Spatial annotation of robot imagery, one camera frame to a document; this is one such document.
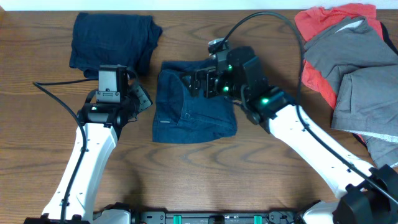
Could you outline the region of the navy blue shorts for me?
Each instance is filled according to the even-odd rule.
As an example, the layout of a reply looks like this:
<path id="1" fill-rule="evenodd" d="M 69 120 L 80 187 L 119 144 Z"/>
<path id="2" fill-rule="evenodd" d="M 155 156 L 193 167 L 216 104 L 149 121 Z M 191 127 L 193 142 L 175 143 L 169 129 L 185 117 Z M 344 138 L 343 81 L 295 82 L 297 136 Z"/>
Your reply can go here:
<path id="1" fill-rule="evenodd" d="M 236 134 L 237 122 L 230 99 L 192 97 L 180 79 L 185 72 L 212 65 L 210 60 L 162 62 L 152 125 L 154 142 L 196 144 Z"/>

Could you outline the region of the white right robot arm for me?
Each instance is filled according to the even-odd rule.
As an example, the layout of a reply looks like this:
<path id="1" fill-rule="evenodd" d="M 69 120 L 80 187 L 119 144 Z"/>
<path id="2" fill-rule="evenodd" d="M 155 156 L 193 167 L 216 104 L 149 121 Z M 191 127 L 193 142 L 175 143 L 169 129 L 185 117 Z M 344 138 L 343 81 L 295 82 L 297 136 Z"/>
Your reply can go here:
<path id="1" fill-rule="evenodd" d="M 289 94 L 269 84 L 252 48 L 221 50 L 209 67 L 180 78 L 192 96 L 238 100 L 250 122 L 290 146 L 322 177 L 336 202 L 311 205 L 297 223 L 397 222 L 397 172 L 373 167 L 324 132 Z"/>

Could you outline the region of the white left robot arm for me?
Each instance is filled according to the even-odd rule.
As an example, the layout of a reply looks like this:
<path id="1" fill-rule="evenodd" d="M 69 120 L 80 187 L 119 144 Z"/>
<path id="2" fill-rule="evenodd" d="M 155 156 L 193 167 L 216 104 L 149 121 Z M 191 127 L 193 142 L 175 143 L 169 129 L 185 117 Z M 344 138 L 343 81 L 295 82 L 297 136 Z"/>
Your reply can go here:
<path id="1" fill-rule="evenodd" d="M 133 212 L 128 205 L 115 203 L 96 212 L 95 200 L 123 127 L 137 121 L 138 114 L 152 106 L 152 100 L 131 67 L 102 65 L 96 81 L 98 87 L 88 93 L 77 113 L 54 94 L 50 95 L 76 121 L 76 138 L 53 197 L 39 218 L 26 218 L 26 223 L 133 222 Z"/>

